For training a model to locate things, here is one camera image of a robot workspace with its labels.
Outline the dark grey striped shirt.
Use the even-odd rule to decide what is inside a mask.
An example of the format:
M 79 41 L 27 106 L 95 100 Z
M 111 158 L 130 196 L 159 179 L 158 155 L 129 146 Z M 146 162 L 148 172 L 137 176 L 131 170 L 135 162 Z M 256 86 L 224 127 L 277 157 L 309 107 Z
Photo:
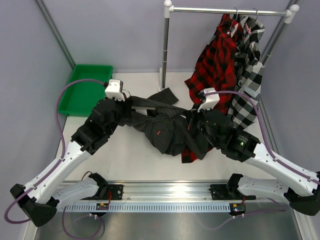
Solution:
M 131 110 L 129 118 L 123 118 L 121 126 L 133 127 L 144 133 L 150 144 L 161 154 L 181 155 L 186 147 L 195 147 L 195 140 L 188 131 L 187 109 L 177 107 L 179 99 L 166 88 L 147 99 L 161 103 L 155 110 Z

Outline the grey clothes hanger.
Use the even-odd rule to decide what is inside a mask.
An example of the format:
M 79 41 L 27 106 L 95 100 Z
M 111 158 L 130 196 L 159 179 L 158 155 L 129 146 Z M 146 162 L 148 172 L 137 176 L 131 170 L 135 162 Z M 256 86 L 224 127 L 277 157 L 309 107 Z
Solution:
M 133 110 L 150 110 L 153 111 L 156 108 L 159 108 L 161 106 L 161 102 L 149 99 L 149 98 L 143 98 L 139 96 L 132 95 L 128 90 L 123 90 L 124 95 L 126 97 L 126 102 L 129 104 L 129 106 Z

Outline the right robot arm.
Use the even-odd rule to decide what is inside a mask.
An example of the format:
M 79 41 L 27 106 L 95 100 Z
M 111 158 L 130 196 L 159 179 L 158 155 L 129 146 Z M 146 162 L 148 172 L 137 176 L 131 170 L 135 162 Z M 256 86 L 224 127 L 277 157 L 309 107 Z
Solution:
M 319 213 L 319 172 L 289 161 L 254 135 L 233 128 L 230 119 L 218 110 L 191 110 L 189 125 L 199 131 L 210 147 L 219 149 L 227 158 L 254 166 L 274 177 L 256 179 L 234 173 L 225 188 L 212 189 L 222 199 L 271 198 L 307 216 Z

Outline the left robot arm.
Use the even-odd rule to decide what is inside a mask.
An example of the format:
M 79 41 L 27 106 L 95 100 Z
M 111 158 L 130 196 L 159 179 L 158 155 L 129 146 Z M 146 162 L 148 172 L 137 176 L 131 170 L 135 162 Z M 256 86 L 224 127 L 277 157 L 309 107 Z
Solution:
M 26 184 L 15 184 L 10 193 L 18 206 L 36 227 L 47 224 L 58 210 L 73 203 L 92 198 L 103 199 L 108 182 L 98 173 L 61 188 L 61 183 L 82 162 L 89 159 L 106 144 L 123 118 L 131 115 L 132 100 L 104 98 L 85 123 L 72 135 L 62 149 L 62 156 L 54 159 L 39 175 Z

